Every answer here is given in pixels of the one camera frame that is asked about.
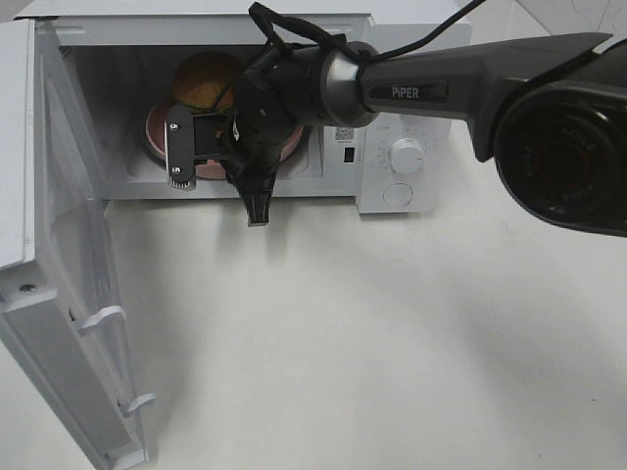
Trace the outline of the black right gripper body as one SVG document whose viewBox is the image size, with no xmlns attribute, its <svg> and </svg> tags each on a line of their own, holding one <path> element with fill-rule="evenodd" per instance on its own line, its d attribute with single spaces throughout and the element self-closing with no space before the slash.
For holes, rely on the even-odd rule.
<svg viewBox="0 0 627 470">
<path fill-rule="evenodd" d="M 287 116 L 281 111 L 236 110 L 192 117 L 193 163 L 218 162 L 236 187 L 274 187 L 287 142 Z"/>
</svg>

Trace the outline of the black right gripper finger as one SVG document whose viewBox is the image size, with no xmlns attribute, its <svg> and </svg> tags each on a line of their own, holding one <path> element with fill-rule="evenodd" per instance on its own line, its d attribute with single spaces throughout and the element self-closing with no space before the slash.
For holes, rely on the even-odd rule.
<svg viewBox="0 0 627 470">
<path fill-rule="evenodd" d="M 245 206 L 250 226 L 269 224 L 269 209 L 273 189 L 273 178 L 240 179 L 237 181 L 237 191 Z"/>
</svg>

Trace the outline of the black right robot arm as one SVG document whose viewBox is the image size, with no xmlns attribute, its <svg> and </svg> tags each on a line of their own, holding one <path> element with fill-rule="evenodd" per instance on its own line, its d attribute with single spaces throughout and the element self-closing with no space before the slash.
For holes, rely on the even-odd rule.
<svg viewBox="0 0 627 470">
<path fill-rule="evenodd" d="M 383 113 L 465 122 L 508 193 L 569 230 L 626 233 L 626 45 L 605 33 L 532 37 L 376 61 L 364 43 L 270 50 L 235 82 L 225 117 L 193 121 L 194 162 L 216 160 L 267 223 L 281 151 L 299 125 L 359 128 Z"/>
</svg>

